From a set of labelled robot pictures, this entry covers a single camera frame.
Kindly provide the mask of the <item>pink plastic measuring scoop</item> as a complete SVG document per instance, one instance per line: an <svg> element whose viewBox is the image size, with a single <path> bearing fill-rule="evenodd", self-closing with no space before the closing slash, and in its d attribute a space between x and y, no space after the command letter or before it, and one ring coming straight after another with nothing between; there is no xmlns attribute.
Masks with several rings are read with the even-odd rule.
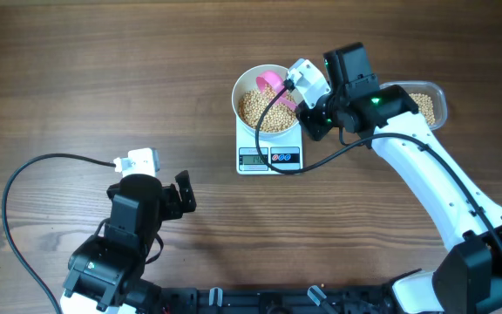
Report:
<svg viewBox="0 0 502 314"><path fill-rule="evenodd" d="M255 79L255 83L257 84L261 93L265 93L267 89L270 88L275 92L275 94L277 94L284 87L284 81L282 77L273 71L264 71L263 73L259 74ZM277 105L285 105L288 109L294 111L296 109L296 103L292 100L286 99L286 96L288 95L289 92L286 92L285 95L281 96L278 100L276 100L275 103Z"/></svg>

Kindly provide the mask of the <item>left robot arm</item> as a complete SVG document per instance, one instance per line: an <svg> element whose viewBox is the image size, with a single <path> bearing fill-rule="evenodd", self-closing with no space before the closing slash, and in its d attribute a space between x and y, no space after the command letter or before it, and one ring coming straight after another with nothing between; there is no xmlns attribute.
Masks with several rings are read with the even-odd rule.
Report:
<svg viewBox="0 0 502 314"><path fill-rule="evenodd" d="M189 173L164 186L154 176L129 174L111 185L110 217L71 255L60 299L64 313L161 313L161 288L142 278L164 221L196 209Z"/></svg>

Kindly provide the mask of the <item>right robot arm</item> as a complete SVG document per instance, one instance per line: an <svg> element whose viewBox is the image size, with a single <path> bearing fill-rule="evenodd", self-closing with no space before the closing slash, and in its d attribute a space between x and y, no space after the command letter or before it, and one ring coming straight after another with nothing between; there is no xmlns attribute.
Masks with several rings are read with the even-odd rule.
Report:
<svg viewBox="0 0 502 314"><path fill-rule="evenodd" d="M381 87L355 43L324 54L324 68L296 61L287 77L302 95L297 118L314 140L330 129L357 135L401 176L430 215L447 254L433 271L396 280L405 313L490 313L502 308L502 207L438 142L400 85Z"/></svg>

